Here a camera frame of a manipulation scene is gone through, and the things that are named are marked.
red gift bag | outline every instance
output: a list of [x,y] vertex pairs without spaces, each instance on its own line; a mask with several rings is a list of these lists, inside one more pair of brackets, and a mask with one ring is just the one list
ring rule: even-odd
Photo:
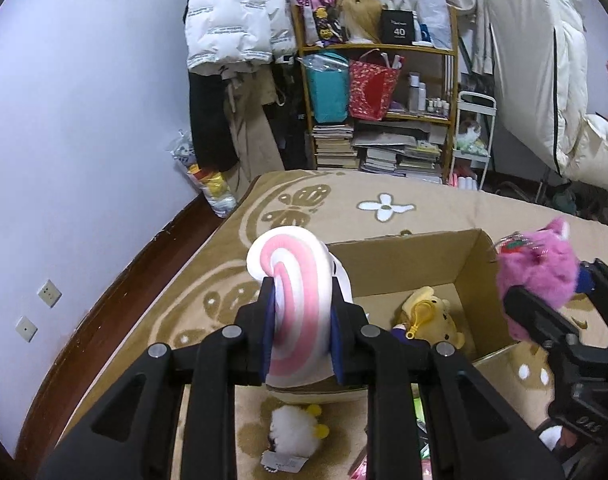
[[[382,64],[362,61],[372,52],[377,52],[377,58]],[[357,61],[351,61],[349,111],[352,117],[381,121],[386,115],[393,90],[397,85],[399,70],[383,66],[383,64],[384,59],[378,48],[369,50]]]

white down coat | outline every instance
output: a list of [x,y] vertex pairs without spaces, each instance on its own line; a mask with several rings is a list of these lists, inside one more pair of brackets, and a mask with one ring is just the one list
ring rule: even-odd
[[188,69],[201,75],[253,72],[296,50],[287,0],[189,0]]

wooden floor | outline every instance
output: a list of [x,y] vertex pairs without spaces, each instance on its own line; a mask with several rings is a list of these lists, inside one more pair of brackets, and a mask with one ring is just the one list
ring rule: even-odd
[[35,478],[86,390],[148,306],[222,223],[199,196],[119,276],[61,352],[28,412],[16,461]]

bookshelf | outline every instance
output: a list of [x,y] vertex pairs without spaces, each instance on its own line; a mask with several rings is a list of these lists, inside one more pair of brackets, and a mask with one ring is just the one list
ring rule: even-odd
[[[412,53],[418,52],[423,54],[431,54],[433,56],[441,56],[443,62],[441,64],[441,78],[439,83],[441,84],[441,94],[448,96],[450,102],[450,114],[448,118],[439,118],[435,116],[425,115],[413,115],[413,114],[398,114],[388,113],[385,117],[386,121],[423,121],[427,123],[440,124],[447,127],[446,141],[442,146],[442,168],[444,168],[443,177],[446,177],[449,173],[450,160],[453,152],[453,145],[455,140],[455,118],[457,116],[457,104],[458,104],[458,75],[460,73],[458,66],[458,22],[457,12],[453,7],[450,7],[450,30],[451,30],[451,42],[453,50],[446,50],[440,48],[430,48],[426,46],[415,46],[415,45],[396,45],[396,44],[359,44],[359,43],[345,43],[336,44],[327,48],[322,48],[316,45],[306,45],[304,25],[298,6],[292,7],[293,24],[295,28],[295,36],[297,39],[297,52],[299,57],[303,57],[306,54],[314,52],[328,51],[342,51],[347,55],[352,52],[362,54],[363,52],[370,50],[371,48],[379,48],[384,51],[401,51],[406,57],[412,56]],[[302,82],[304,86],[304,101],[306,105],[306,126],[309,133],[312,132],[313,126],[315,125],[315,118],[313,115],[313,109],[310,102],[310,95],[308,94],[308,79],[306,78],[306,69],[301,65],[302,70]],[[405,84],[405,81],[398,81],[399,84]],[[315,143],[311,137],[311,152],[313,153],[313,161],[317,160],[317,154],[315,153]]]

wall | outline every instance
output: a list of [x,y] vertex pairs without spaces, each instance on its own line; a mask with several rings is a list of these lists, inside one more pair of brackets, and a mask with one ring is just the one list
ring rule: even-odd
[[[583,9],[588,47],[588,113],[608,115],[608,14],[599,0],[584,0]],[[493,151],[500,173],[540,180],[546,170],[546,165],[502,126],[501,118],[495,130]],[[551,174],[550,182],[562,181]]]
[[[186,0],[0,8],[0,440],[132,258],[195,196],[165,147],[187,128]],[[63,292],[49,309],[37,289]],[[15,324],[39,328],[26,343]]]

